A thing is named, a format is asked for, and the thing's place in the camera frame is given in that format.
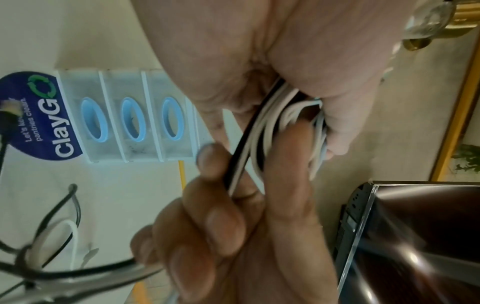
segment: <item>cable connector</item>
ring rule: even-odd
[[[0,101],[0,136],[3,144],[10,142],[23,114],[21,101],[15,99]]]

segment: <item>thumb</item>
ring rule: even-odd
[[[306,121],[275,138],[264,170],[266,220],[276,262],[291,288],[307,302],[335,303],[337,278],[308,175],[312,142]]]

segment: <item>blue ring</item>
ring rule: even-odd
[[[107,141],[109,137],[109,124],[107,123],[104,112],[95,100],[89,97],[82,99],[81,115],[83,117],[83,125],[90,137],[99,143]],[[98,119],[99,127],[95,123],[95,117]]]
[[[132,108],[135,111],[136,118],[138,119],[138,131],[135,129],[135,126],[132,122]],[[121,104],[121,118],[123,128],[130,139],[136,142],[140,142],[145,139],[145,136],[147,135],[147,123],[145,121],[144,113],[135,99],[130,97],[125,97],[123,99],[123,103]]]
[[[175,134],[174,131],[172,130],[172,126],[170,125],[170,119],[169,119],[169,108],[172,108],[173,111],[175,112],[176,116],[176,121],[178,124],[178,131]],[[184,135],[185,131],[185,122],[184,122],[184,114],[182,112],[182,109],[178,103],[178,101],[175,100],[173,97],[166,97],[163,100],[163,106],[161,108],[161,115],[163,117],[163,130],[165,131],[166,135],[168,138],[171,140],[177,141],[182,136]]]

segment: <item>skin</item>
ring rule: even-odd
[[[232,198],[222,183],[231,155],[206,146],[200,176],[132,239],[135,258],[162,263],[182,302],[335,303],[336,273],[308,177],[312,140],[308,122],[288,127],[266,159],[266,195],[245,173]]]
[[[245,128],[277,77],[321,97],[328,157],[348,151],[415,0],[135,0],[160,63],[222,144],[200,176],[140,230],[131,249],[162,263],[181,302],[334,303],[337,278],[307,175],[312,130],[290,126],[264,168],[265,197],[244,174],[229,198],[222,109]]]

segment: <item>round opening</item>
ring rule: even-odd
[[[128,137],[133,141],[140,142],[147,134],[147,123],[139,104],[130,97],[123,99],[121,105],[121,122]]]
[[[109,135],[107,119],[100,106],[92,98],[83,98],[81,102],[81,115],[86,131],[90,137],[99,143],[105,142]]]
[[[171,140],[179,140],[184,135],[184,115],[179,103],[175,98],[167,97],[163,101],[161,109],[163,118],[163,130]]]

